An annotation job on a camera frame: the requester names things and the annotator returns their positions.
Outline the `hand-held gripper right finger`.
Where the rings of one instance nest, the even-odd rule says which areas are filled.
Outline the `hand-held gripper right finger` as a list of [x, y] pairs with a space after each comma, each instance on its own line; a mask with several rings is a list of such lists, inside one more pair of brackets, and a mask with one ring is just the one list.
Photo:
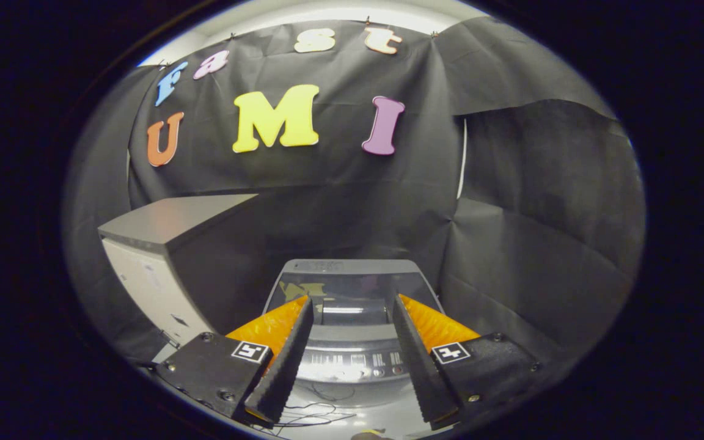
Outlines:
[[484, 424], [542, 385], [542, 364], [503, 332], [478, 334], [396, 295], [393, 324], [423, 420], [433, 431]]

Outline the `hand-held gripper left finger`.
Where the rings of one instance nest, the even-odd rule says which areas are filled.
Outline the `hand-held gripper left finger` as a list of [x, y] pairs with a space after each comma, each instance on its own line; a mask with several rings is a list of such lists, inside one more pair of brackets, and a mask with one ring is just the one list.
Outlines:
[[302, 296], [226, 335], [201, 332], [155, 373], [198, 404], [241, 424], [276, 425], [315, 320]]

